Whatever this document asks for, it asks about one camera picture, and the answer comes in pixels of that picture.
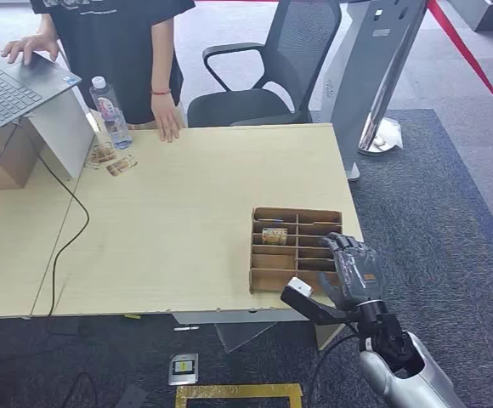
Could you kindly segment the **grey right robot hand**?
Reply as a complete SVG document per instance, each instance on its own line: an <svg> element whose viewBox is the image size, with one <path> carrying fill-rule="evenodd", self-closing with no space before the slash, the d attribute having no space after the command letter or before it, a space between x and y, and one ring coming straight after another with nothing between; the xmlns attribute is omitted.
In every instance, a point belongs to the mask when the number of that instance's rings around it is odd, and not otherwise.
<svg viewBox="0 0 493 408"><path fill-rule="evenodd" d="M383 276L375 250L353 236L328 233L319 243L332 255L335 277L321 272L319 284L337 309L349 312L383 298Z"/></svg>

